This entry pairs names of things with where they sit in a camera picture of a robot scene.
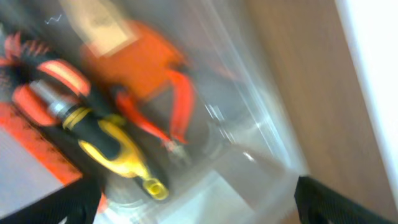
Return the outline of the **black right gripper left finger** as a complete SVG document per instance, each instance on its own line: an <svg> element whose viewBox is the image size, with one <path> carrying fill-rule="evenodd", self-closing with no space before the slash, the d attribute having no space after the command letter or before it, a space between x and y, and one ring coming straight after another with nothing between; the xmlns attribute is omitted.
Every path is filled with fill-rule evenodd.
<svg viewBox="0 0 398 224"><path fill-rule="evenodd" d="M84 177L62 189L1 218L13 223L94 223L101 189L93 177Z"/></svg>

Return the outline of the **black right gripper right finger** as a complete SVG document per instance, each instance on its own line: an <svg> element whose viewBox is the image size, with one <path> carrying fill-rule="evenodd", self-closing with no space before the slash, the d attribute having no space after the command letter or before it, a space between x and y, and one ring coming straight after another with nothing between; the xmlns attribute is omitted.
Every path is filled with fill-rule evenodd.
<svg viewBox="0 0 398 224"><path fill-rule="evenodd" d="M303 224L394 224L309 176L298 178L294 198Z"/></svg>

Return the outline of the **yellow black screwdriver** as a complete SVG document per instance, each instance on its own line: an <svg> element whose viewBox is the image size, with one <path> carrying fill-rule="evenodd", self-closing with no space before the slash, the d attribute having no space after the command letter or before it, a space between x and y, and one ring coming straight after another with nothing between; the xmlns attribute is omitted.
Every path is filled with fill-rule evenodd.
<svg viewBox="0 0 398 224"><path fill-rule="evenodd" d="M136 179L154 200L169 197L169 188L159 169L125 130L100 118L80 102L57 93L43 80L32 81L29 87L44 100L50 114L62 122L62 128L77 139L79 147L92 159L121 177Z"/></svg>

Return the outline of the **red handled wire cutters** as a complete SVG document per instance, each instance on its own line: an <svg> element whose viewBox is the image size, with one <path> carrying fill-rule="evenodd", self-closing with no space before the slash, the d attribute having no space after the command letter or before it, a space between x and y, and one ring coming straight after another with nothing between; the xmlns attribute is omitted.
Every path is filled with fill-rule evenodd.
<svg viewBox="0 0 398 224"><path fill-rule="evenodd" d="M179 146L187 143L185 133L195 109L196 96L192 82L182 72L169 69L165 74L171 82L174 96L168 134L139 111L134 98L123 86L115 88L114 100L117 108L130 122L159 138L168 152L176 153Z"/></svg>

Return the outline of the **orange black needle-nose pliers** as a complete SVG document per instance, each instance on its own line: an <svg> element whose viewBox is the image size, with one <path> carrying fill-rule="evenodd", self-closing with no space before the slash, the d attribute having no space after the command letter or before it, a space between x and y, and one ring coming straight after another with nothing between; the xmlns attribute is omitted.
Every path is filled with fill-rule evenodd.
<svg viewBox="0 0 398 224"><path fill-rule="evenodd" d="M40 40L22 33L1 39L1 103L15 103L40 126L61 123L70 131L90 128L98 119L81 102L91 83Z"/></svg>

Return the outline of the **orange scraper wooden handle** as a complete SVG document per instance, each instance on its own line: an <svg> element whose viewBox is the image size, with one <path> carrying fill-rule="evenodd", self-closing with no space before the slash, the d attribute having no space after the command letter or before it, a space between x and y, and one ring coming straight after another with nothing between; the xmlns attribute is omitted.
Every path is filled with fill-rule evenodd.
<svg viewBox="0 0 398 224"><path fill-rule="evenodd" d="M104 85L127 86L140 100L187 79L176 67L184 57L160 33L128 19L111 1L61 1L71 26L83 41L83 63Z"/></svg>

